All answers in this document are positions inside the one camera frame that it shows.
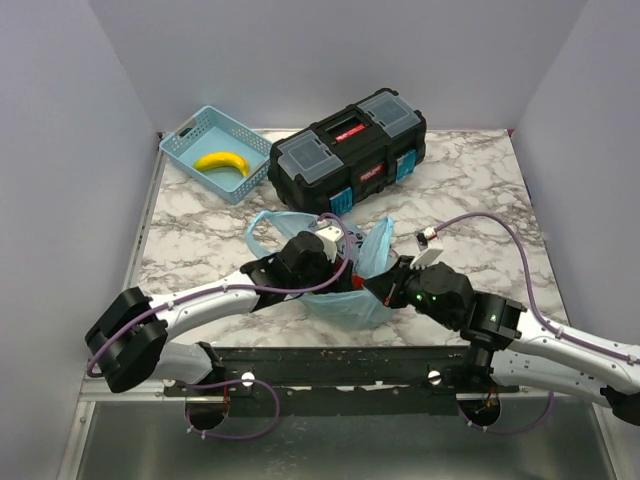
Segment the light blue plastic bag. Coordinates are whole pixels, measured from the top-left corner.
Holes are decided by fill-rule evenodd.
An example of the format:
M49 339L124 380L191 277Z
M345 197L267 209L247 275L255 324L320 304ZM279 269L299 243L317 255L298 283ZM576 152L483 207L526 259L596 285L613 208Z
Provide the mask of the light blue plastic bag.
M271 253L256 237L255 230L261 223L273 226L286 240L302 231L314 232L317 216L302 212L261 211L245 232L245 241L251 253L262 258ZM394 222L384 217L369 230L363 231L355 224L345 226L351 242L349 264L340 279L332 283L326 292L303 295L300 302L323 321L345 330L369 330L389 322L395 311L383 306L368 290L354 290L353 273L365 280L386 272L397 260L391 248Z

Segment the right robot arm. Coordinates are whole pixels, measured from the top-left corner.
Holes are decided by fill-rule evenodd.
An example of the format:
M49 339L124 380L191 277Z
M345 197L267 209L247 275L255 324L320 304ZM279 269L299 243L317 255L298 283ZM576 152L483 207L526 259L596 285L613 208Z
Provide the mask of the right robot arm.
M639 423L639 348L537 315L523 304L474 289L469 278L443 262L414 268L401 257L363 286L384 306L411 306L476 348L460 379L480 392L527 386L582 397Z

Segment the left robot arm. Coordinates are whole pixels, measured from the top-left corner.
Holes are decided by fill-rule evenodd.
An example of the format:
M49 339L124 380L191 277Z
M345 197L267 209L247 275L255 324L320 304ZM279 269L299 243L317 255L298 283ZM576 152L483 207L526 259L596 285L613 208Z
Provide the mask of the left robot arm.
M104 378L114 393L156 379L212 394L225 378L221 360L211 346L182 345L177 337L215 320L346 285L352 253L348 235L325 227L302 231L280 251L200 287L159 296L147 296L138 287L126 289L85 336L91 352L87 373Z

